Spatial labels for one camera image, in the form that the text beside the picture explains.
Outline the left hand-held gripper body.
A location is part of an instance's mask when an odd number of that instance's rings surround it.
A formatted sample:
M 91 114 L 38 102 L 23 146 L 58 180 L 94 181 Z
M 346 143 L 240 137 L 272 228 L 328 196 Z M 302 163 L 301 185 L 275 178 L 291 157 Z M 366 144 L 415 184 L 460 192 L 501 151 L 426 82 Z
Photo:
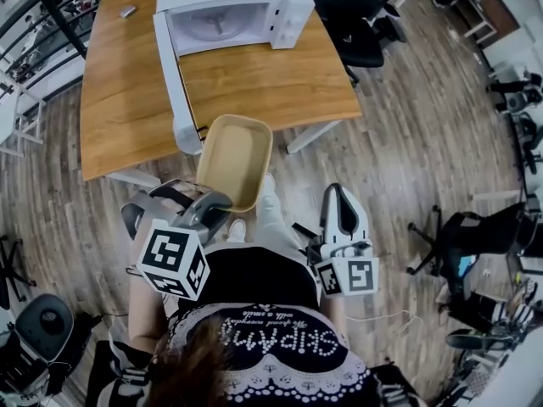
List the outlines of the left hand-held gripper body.
M 174 179 L 140 191 L 120 209 L 129 237 L 131 268 L 153 290 L 196 301 L 209 276 L 203 222 L 206 189 Z

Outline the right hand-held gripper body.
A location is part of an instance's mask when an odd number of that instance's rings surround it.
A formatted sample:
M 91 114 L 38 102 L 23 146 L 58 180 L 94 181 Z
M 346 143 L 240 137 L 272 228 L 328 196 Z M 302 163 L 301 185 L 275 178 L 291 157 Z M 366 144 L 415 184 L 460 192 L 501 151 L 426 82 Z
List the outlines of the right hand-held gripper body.
M 379 261 L 372 242 L 310 245 L 307 262 L 326 298 L 372 294 L 378 290 Z

